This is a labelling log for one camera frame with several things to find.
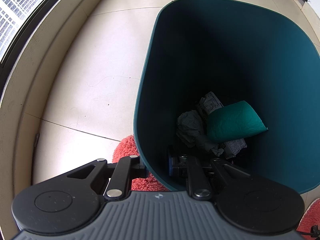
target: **silver bolt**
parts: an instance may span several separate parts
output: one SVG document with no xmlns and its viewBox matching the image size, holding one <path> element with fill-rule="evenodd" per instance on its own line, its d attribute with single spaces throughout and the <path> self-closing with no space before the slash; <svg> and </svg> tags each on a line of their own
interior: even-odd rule
<svg viewBox="0 0 320 240">
<path fill-rule="evenodd" d="M 207 197 L 207 196 L 210 195 L 210 191 L 207 190 L 207 189 L 203 189 L 203 188 L 197 189 L 197 190 L 195 191 L 195 195 L 196 195 L 197 197 Z"/>
<path fill-rule="evenodd" d="M 181 155 L 178 157 L 178 161 L 182 162 L 182 163 L 186 163 L 187 162 L 187 157 L 188 155 Z"/>
<path fill-rule="evenodd" d="M 108 197 L 120 197 L 122 195 L 122 191 L 119 189 L 109 189 L 107 191 Z"/>
</svg>

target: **trash can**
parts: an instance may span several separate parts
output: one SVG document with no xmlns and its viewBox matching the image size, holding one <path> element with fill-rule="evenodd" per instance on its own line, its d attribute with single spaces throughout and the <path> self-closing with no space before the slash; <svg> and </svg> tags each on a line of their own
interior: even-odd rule
<svg viewBox="0 0 320 240">
<path fill-rule="evenodd" d="M 246 139 L 243 168 L 300 194 L 320 182 L 320 58 L 274 11 L 234 0 L 176 0 L 159 13 L 134 115 L 142 160 L 170 190 L 166 149 L 177 117 L 209 91 L 245 100 L 268 131 Z"/>
</svg>

